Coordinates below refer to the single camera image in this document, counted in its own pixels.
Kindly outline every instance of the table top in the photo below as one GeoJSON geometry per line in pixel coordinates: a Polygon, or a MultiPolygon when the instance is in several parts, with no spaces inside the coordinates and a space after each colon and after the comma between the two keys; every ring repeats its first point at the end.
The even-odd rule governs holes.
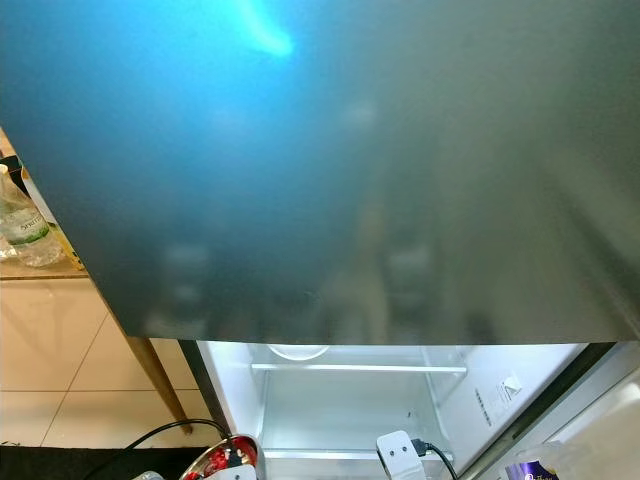
{"type": "Polygon", "coordinates": [[[53,265],[34,268],[20,263],[16,258],[0,262],[0,281],[2,280],[46,280],[58,278],[89,278],[86,270],[77,270],[68,258],[53,265]]]}

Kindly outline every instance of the black mat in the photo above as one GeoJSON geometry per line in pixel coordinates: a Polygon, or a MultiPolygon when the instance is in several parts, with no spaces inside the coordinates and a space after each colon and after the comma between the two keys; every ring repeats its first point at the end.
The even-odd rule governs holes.
{"type": "MultiPolygon", "coordinates": [[[[122,455],[92,480],[131,480],[148,470],[177,480],[204,448],[135,449],[122,455]]],[[[119,450],[88,448],[0,447],[0,479],[82,480],[93,467],[119,450]]]]}

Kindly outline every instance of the wooden table leg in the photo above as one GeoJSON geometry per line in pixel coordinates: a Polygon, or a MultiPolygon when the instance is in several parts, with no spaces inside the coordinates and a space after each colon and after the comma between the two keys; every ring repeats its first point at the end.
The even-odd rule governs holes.
{"type": "MultiPolygon", "coordinates": [[[[187,415],[184,413],[180,399],[176,395],[173,385],[171,385],[167,372],[164,371],[164,367],[153,348],[151,340],[142,337],[129,337],[124,332],[122,332],[122,334],[175,419],[185,420],[187,415]]],[[[193,431],[191,425],[181,425],[180,428],[182,428],[186,434],[190,434],[193,431]]]]}

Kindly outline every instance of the bottle label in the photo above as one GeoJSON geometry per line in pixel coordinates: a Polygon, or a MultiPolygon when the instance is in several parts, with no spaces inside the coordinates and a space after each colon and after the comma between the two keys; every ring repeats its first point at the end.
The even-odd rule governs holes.
{"type": "Polygon", "coordinates": [[[5,232],[7,241],[13,245],[25,245],[40,240],[49,233],[49,225],[40,212],[5,232]]]}
{"type": "Polygon", "coordinates": [[[509,480],[559,480],[552,468],[545,468],[539,461],[515,463],[507,468],[509,480]]]}

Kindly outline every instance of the refrigerator shelf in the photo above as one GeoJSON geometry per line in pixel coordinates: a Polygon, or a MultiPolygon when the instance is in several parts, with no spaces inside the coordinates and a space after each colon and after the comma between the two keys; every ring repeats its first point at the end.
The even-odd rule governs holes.
{"type": "MultiPolygon", "coordinates": [[[[451,452],[443,452],[445,457],[449,461],[453,461],[453,455],[451,452]]],[[[278,450],[265,450],[264,456],[266,458],[283,458],[283,459],[299,459],[299,460],[373,460],[380,461],[380,457],[377,452],[371,452],[371,450],[341,450],[341,451],[311,451],[311,450],[299,450],[299,449],[278,449],[278,450]]],[[[432,452],[428,452],[424,457],[421,457],[422,462],[441,462],[440,457],[432,452]]]]}
{"type": "Polygon", "coordinates": [[[466,367],[430,367],[411,365],[329,365],[329,364],[278,364],[255,363],[253,370],[306,370],[306,371],[347,371],[347,372],[414,372],[414,373],[467,373],[466,367]]]}
{"type": "Polygon", "coordinates": [[[253,345],[251,370],[305,372],[374,372],[453,374],[464,377],[467,367],[456,347],[331,346],[306,361],[283,358],[265,345],[253,345]]]}

